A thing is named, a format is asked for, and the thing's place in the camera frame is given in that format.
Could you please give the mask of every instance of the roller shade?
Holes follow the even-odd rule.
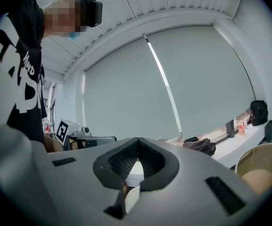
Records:
[[[177,137],[167,89],[144,38],[86,71],[86,125],[94,136]]]
[[[223,126],[250,107],[247,73],[213,27],[175,28],[148,39],[172,90],[184,138]]]

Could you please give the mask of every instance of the black bag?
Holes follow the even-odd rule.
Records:
[[[195,151],[203,152],[209,156],[212,156],[216,152],[216,144],[210,142],[210,139],[205,138],[201,141],[187,141],[183,143],[183,147],[189,148]]]
[[[263,100],[252,101],[250,105],[252,115],[250,117],[250,122],[253,126],[259,126],[268,121],[268,106]]]
[[[189,139],[186,139],[184,142],[194,142],[194,141],[198,141],[199,139],[197,137],[192,137]]]

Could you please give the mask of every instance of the black slot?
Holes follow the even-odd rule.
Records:
[[[73,157],[68,157],[68,158],[64,158],[64,159],[52,161],[52,163],[54,164],[55,167],[58,167],[58,166],[63,166],[63,165],[65,165],[65,164],[74,162],[74,161],[76,161],[75,158],[73,158]]]
[[[229,215],[246,205],[219,177],[211,177],[205,181]]]

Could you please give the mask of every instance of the person's arm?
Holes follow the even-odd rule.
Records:
[[[57,140],[44,134],[44,146],[48,153],[62,152],[63,147]]]

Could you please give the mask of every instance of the round container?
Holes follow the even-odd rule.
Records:
[[[236,163],[235,173],[257,194],[272,187],[272,144],[258,145],[244,153]]]

